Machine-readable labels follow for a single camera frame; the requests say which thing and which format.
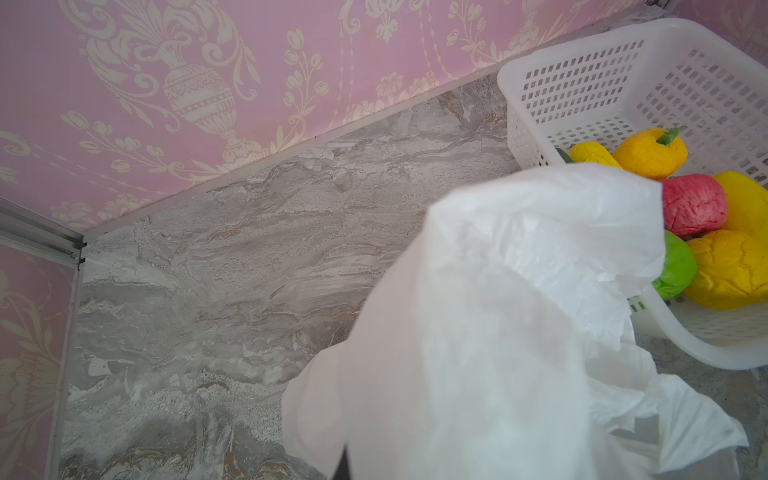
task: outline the floral wallpaper pattern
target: floral wallpaper pattern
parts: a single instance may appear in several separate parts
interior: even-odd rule
[[[768,67],[765,0],[681,0],[675,15],[701,23]]]
[[[0,478],[42,479],[74,269],[0,245]]]
[[[643,2],[12,2],[0,196],[90,230]]]

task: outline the green stem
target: green stem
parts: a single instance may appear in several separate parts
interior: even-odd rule
[[[679,134],[680,134],[680,128],[678,127],[670,128],[669,130],[664,132],[664,135],[661,135],[661,138],[656,140],[656,143],[669,146],[669,144],[671,144],[672,141],[675,138],[677,138],[677,135]]]
[[[565,161],[566,164],[573,164],[573,163],[575,163],[573,161],[573,159],[571,158],[571,155],[566,154],[565,150],[563,150],[562,148],[555,147],[555,150],[557,150],[558,153],[560,154],[560,156],[563,157],[563,160]]]

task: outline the white plastic basket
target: white plastic basket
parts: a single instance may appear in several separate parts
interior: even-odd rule
[[[508,145],[523,168],[562,164],[555,150],[597,141],[614,151],[650,127],[680,127],[678,175],[739,171],[768,188],[768,70],[705,27],[665,18],[544,48],[498,74]],[[723,369],[768,364],[768,307],[709,310],[652,286],[630,299],[638,333],[669,338]]]

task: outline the crumpled plastic bag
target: crumpled plastic bag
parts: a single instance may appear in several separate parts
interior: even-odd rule
[[[661,185],[596,164],[450,193],[349,338],[283,395],[286,452],[352,477],[647,478],[706,458],[735,475],[741,424],[635,345],[627,298],[664,263]],[[687,478],[685,471],[677,477]]]

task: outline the dark green object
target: dark green object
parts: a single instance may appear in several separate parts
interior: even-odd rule
[[[560,156],[563,157],[563,160],[565,160],[566,164],[573,164],[573,163],[575,163],[573,161],[573,159],[571,158],[571,155],[566,154],[565,150],[563,150],[562,148],[555,147],[555,150],[557,150],[558,153],[560,154]]]
[[[669,230],[664,231],[664,245],[667,247],[664,270],[654,280],[654,288],[661,298],[669,300],[680,295],[694,281],[699,267],[690,247]]]
[[[672,143],[672,140],[677,138],[677,135],[679,134],[680,134],[680,128],[672,127],[669,130],[665,131],[664,135],[661,135],[661,137],[658,140],[656,140],[656,143],[668,146],[669,144]]]

